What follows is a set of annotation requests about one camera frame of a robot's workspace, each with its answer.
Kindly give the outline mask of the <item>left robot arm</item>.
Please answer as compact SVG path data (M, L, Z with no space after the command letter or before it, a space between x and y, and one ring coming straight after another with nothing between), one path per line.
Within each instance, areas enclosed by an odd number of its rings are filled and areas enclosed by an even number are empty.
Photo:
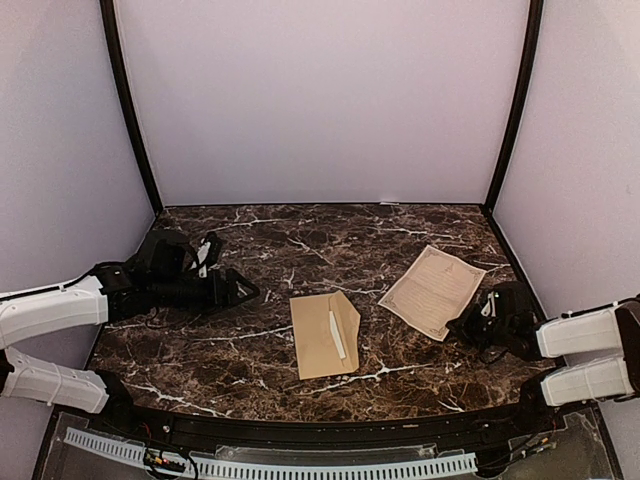
M120 436L141 427L140 412L118 377L26 355L17 344L62 330L106 325L161 308L219 312L259 296L233 268L217 269L223 243L208 233L200 247L179 231L149 232L123 262L101 262L80 277L1 297L1 394L90 414Z

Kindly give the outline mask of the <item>beige ornate letter sheet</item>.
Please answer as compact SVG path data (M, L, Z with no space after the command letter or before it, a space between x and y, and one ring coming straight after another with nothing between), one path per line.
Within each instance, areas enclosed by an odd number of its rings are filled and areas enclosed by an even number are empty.
M338 322L333 311L329 311L329 327L338 356L341 360L344 360L347 358L347 354L342 342Z

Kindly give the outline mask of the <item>brown paper envelope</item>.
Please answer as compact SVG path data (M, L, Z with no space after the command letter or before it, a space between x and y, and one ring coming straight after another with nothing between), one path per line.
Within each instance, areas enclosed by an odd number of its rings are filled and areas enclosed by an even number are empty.
M343 292L292 298L290 311L301 380L353 373L359 368L360 314ZM347 354L344 360L331 336L329 311L338 322Z

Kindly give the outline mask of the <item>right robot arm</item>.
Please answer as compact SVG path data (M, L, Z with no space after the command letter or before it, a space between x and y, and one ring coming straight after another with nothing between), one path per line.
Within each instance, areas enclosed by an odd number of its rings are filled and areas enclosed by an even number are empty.
M597 355L552 369L523 388L521 397L526 399L510 413L511 426L521 434L545 422L549 407L639 396L638 296L542 321L535 316L526 286L503 282L446 327L480 352L502 347L524 361Z

